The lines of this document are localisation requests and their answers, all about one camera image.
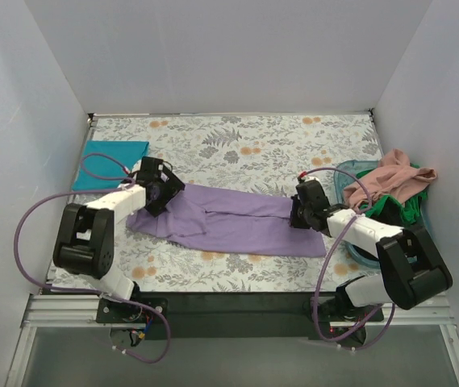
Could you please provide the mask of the purple t shirt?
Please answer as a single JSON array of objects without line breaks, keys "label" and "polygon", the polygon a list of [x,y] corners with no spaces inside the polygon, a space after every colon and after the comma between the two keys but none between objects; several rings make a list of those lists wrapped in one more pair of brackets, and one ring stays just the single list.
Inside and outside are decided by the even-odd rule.
[{"label": "purple t shirt", "polygon": [[224,253],[317,258],[326,254],[323,236],[290,226],[291,198],[186,185],[153,217],[131,215],[127,228],[183,247]]}]

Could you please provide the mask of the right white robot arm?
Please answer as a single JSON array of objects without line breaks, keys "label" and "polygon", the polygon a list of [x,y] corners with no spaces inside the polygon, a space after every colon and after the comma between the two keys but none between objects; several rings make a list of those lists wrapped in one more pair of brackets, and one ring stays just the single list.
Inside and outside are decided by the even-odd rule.
[{"label": "right white robot arm", "polygon": [[392,303],[409,310],[450,289],[453,277],[423,225],[400,227],[332,205],[315,178],[300,177],[292,197],[290,225],[337,238],[377,259],[380,273],[339,285],[332,298],[315,302],[319,315],[354,320],[365,308]]}]

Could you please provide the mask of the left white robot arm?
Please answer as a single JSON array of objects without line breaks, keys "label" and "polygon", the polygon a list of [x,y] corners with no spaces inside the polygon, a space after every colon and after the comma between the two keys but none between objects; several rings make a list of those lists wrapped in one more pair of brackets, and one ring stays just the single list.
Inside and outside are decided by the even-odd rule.
[{"label": "left white robot arm", "polygon": [[143,157],[116,188],[102,189],[103,196],[92,202],[64,208],[54,265],[82,277],[101,294],[118,298],[115,313],[124,322],[136,321],[143,304],[132,296],[135,283],[115,263],[117,226],[140,210],[157,218],[185,187],[169,162]]}]

